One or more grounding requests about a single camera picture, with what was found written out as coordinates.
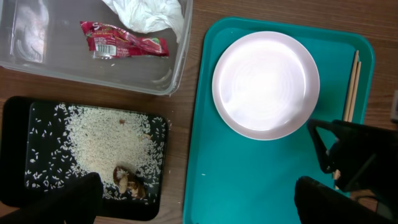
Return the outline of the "red snack wrapper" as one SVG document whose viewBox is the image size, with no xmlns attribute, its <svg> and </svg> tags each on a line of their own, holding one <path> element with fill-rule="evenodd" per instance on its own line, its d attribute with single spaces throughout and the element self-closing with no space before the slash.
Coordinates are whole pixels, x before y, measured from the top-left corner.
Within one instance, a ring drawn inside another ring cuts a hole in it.
<svg viewBox="0 0 398 224">
<path fill-rule="evenodd" d="M 167 42 L 162 38 L 138 37 L 100 22 L 81 21 L 80 27 L 94 59 L 169 56 Z"/>
</svg>

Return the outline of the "brown food scrap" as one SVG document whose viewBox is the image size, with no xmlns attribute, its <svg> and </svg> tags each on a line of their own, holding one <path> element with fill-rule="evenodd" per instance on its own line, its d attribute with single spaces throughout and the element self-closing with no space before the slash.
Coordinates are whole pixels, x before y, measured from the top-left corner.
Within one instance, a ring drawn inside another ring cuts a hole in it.
<svg viewBox="0 0 398 224">
<path fill-rule="evenodd" d="M 123 166 L 116 166 L 113 170 L 114 183 L 119 187 L 121 194 L 128 190 L 135 199 L 144 199 L 146 196 L 146 188 L 143 181 L 133 172 Z"/>
</svg>

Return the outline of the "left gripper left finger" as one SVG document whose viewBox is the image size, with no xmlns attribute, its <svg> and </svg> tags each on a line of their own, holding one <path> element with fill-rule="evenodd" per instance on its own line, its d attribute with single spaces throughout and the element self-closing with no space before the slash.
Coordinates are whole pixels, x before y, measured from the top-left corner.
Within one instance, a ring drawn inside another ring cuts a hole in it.
<svg viewBox="0 0 398 224">
<path fill-rule="evenodd" d="M 92 172 L 32 205 L 1 217 L 1 223 L 93 223 L 102 207 L 103 184 Z"/>
</svg>

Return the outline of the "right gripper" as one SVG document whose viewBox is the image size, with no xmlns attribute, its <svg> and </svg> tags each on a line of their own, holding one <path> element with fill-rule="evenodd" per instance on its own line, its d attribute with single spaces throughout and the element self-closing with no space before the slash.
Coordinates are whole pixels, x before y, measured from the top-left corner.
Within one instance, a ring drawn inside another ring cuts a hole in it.
<svg viewBox="0 0 398 224">
<path fill-rule="evenodd" d="M 344 192 L 372 191 L 379 201 L 397 211 L 397 131 L 345 121 L 310 119 L 307 128 L 315 146 L 320 169 L 340 177 L 335 184 Z M 333 132 L 338 138 L 326 153 L 317 128 Z"/>
</svg>

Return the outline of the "white napkin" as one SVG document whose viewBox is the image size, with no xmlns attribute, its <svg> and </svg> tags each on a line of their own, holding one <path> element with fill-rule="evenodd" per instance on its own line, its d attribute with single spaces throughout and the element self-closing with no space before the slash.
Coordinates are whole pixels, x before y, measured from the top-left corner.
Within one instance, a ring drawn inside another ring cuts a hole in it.
<svg viewBox="0 0 398 224">
<path fill-rule="evenodd" d="M 184 18 L 178 0 L 103 0 L 128 29 L 141 34 L 172 29 L 180 42 Z"/>
</svg>

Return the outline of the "large white plate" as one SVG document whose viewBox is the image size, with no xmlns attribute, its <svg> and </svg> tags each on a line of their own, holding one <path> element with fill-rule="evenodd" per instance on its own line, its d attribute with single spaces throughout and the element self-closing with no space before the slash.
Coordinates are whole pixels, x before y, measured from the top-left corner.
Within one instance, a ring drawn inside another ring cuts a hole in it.
<svg viewBox="0 0 398 224">
<path fill-rule="evenodd" d="M 320 95 L 320 75 L 297 39 L 260 31 L 239 38 L 221 54 L 211 91 L 218 114 L 233 131 L 271 141 L 308 121 Z"/>
</svg>

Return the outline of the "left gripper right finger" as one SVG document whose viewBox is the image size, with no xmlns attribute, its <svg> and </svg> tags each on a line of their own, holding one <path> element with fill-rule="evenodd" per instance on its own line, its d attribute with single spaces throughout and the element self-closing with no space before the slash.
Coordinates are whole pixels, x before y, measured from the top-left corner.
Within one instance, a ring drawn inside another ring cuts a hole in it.
<svg viewBox="0 0 398 224">
<path fill-rule="evenodd" d="M 393 224 L 308 176 L 296 181 L 294 202 L 302 224 Z"/>
</svg>

